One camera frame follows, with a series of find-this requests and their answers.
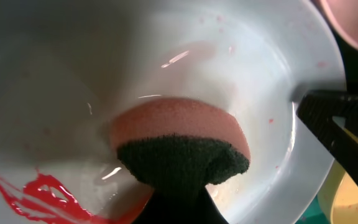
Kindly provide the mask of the light blue plate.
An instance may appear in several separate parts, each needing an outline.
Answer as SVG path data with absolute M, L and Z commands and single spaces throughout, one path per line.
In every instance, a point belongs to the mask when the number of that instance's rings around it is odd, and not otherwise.
M 125 214 L 150 189 L 116 159 L 108 123 L 163 96 L 240 124 L 249 170 L 208 187 L 228 222 L 295 223 L 333 163 L 298 100 L 345 82 L 310 1 L 0 0 L 0 223 L 80 222 L 23 192 L 38 173 L 92 215 Z

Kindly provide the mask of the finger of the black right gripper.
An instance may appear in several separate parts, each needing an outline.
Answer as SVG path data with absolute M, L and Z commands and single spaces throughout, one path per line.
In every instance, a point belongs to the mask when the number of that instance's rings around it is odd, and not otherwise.
M 311 90 L 296 114 L 358 186 L 358 94 Z

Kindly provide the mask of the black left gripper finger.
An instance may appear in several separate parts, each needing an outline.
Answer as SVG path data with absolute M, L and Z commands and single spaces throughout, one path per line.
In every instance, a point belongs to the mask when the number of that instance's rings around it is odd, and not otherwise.
M 132 224 L 228 224 L 204 187 L 193 204 L 155 192 Z

